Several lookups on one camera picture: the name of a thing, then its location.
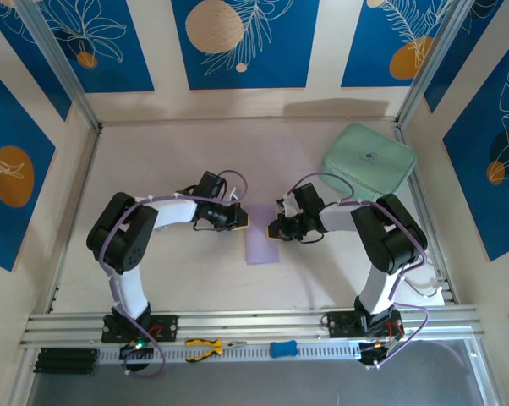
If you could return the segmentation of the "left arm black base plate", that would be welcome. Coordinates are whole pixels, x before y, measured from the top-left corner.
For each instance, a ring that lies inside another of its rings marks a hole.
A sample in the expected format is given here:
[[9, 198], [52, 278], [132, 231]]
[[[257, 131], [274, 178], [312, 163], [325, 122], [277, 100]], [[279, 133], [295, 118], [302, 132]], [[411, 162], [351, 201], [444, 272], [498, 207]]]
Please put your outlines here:
[[[126, 343], [137, 338], [147, 340], [139, 328], [122, 315], [105, 315], [103, 322], [101, 333], [103, 343]], [[176, 341], [178, 329], [176, 315], [142, 315], [136, 322], [159, 343]]]

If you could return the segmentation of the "aluminium mounting rail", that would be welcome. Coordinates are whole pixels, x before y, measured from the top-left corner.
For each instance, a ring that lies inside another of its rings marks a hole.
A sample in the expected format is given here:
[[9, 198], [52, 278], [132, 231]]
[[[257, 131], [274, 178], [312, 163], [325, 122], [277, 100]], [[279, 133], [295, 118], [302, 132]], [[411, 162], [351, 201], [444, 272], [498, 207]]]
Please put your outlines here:
[[[429, 306], [429, 322], [425, 327], [424, 313], [400, 307], [402, 328], [407, 336], [416, 332], [417, 339], [461, 339], [484, 336], [479, 315], [472, 305]], [[176, 315], [178, 329], [173, 345], [181, 346], [186, 339], [205, 338], [223, 341], [244, 341], [249, 344], [296, 340], [301, 343], [329, 341], [327, 327], [321, 319], [328, 309], [263, 310], [216, 312], [156, 312], [155, 315]], [[93, 348], [119, 346], [124, 343], [103, 343], [102, 313], [51, 313], [30, 315], [19, 345], [22, 348]]]

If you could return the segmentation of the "mint green zip case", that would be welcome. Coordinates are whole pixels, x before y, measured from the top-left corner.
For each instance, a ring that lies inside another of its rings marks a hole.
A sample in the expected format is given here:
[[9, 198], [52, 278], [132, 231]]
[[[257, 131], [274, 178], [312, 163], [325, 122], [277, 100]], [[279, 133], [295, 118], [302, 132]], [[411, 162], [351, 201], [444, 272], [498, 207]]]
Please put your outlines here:
[[408, 180], [415, 152], [360, 123], [348, 125], [322, 158], [320, 179], [355, 200], [395, 194]]

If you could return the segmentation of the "blue bone-shaped foam block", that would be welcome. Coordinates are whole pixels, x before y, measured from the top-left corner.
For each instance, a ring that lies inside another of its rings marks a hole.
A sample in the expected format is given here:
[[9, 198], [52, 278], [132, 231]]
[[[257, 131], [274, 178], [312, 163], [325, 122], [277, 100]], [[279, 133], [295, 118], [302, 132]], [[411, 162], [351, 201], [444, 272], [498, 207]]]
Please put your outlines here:
[[298, 355], [298, 344], [295, 340], [273, 342], [270, 344], [270, 356], [273, 359], [295, 357]]

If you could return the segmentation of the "aluminium frame post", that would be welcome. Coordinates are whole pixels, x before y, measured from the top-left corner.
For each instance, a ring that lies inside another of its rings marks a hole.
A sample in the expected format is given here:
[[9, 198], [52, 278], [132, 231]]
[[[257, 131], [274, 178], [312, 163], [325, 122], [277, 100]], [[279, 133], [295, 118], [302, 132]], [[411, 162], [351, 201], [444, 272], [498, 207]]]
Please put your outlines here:
[[79, 82], [40, 9], [32, 0], [12, 0], [12, 2], [26, 29], [29, 31], [69, 99], [78, 108], [89, 127], [99, 133], [101, 131], [101, 122], [90, 105], [83, 86]]
[[450, 2], [450, 9], [443, 19], [441, 27], [435, 35], [430, 49], [420, 65], [418, 73], [413, 79], [396, 115], [395, 124], [398, 129], [403, 129], [404, 125], [412, 117], [417, 104], [423, 98], [425, 90], [460, 30], [462, 22], [467, 17], [473, 2], [474, 0], [452, 0]]

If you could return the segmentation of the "aluminium side rail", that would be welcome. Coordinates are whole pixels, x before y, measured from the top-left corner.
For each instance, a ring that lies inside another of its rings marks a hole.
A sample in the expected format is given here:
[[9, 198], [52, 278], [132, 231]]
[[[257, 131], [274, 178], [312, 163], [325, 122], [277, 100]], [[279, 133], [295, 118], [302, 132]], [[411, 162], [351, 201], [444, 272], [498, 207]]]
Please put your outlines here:
[[102, 125], [91, 130], [86, 137], [84, 148], [81, 151], [78, 166], [71, 182], [71, 190], [63, 212], [63, 219], [60, 224], [57, 240], [54, 244], [51, 259], [51, 276], [47, 286], [47, 294], [43, 301], [42, 311], [44, 314], [53, 312], [57, 291], [63, 274], [64, 262], [68, 253], [70, 241], [74, 235], [74, 228], [79, 215], [79, 209], [84, 197], [85, 187], [95, 160], [96, 151], [101, 138]]
[[416, 153], [414, 169], [408, 177], [408, 193], [420, 227], [428, 240], [427, 262], [419, 270], [410, 272], [397, 290], [403, 303], [428, 306], [458, 305], [448, 258], [437, 233], [435, 218], [429, 202], [427, 186], [421, 174], [420, 154]]

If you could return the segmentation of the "black ribbed box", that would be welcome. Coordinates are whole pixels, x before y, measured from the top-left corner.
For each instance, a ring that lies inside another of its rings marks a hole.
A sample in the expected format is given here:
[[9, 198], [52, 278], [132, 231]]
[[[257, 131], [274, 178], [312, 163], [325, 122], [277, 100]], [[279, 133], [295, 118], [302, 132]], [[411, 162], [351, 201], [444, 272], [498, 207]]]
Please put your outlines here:
[[36, 374], [93, 375], [99, 351], [91, 348], [41, 348], [33, 372]]

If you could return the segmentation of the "lilac paper sheet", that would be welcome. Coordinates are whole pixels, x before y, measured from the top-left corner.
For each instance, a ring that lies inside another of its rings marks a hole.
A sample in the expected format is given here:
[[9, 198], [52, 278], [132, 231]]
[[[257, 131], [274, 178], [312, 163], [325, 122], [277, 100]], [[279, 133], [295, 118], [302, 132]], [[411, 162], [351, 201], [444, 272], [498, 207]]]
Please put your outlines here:
[[249, 225], [245, 232], [245, 261], [248, 266], [276, 264], [280, 261], [277, 241], [268, 237], [267, 228], [276, 219], [272, 204], [246, 207]]

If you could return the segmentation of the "blue floral wall poster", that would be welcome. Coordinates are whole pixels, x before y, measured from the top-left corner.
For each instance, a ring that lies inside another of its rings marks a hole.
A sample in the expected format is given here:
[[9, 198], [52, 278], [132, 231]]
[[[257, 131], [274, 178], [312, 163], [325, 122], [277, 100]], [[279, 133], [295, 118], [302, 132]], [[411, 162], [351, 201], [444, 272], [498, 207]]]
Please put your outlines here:
[[434, 112], [504, 0], [474, 0], [446, 55], [424, 92]]
[[10, 0], [0, 0], [0, 31], [65, 122], [73, 103]]
[[452, 0], [364, 0], [343, 88], [412, 83]]
[[55, 145], [0, 80], [0, 268], [11, 272]]
[[443, 143], [493, 261], [509, 252], [509, 49]]
[[171, 0], [192, 91], [304, 88], [320, 0]]
[[126, 0], [40, 0], [37, 7], [85, 92], [154, 90]]

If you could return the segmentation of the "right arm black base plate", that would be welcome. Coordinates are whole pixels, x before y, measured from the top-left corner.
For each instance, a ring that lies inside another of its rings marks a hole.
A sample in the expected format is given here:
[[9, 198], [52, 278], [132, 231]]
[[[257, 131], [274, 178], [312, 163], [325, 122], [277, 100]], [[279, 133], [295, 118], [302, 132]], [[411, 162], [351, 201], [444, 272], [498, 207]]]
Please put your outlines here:
[[331, 311], [321, 319], [329, 330], [330, 338], [378, 338], [400, 340], [404, 337], [401, 314], [390, 308], [377, 315], [365, 315], [360, 311]]

